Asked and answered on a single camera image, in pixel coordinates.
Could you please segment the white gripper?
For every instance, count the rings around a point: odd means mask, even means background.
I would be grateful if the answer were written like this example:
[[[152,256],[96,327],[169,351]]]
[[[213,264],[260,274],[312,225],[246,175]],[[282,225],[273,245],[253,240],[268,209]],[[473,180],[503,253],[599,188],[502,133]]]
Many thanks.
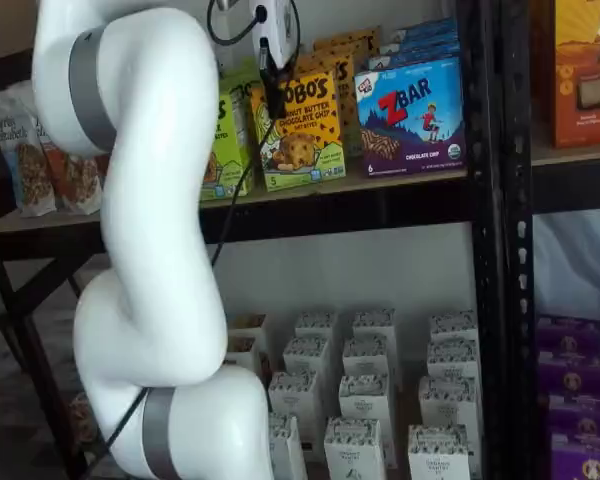
[[[269,115],[284,118],[285,93],[280,85],[284,70],[280,68],[291,60],[298,39],[295,10],[289,0],[250,0],[249,9],[256,19],[252,39]]]

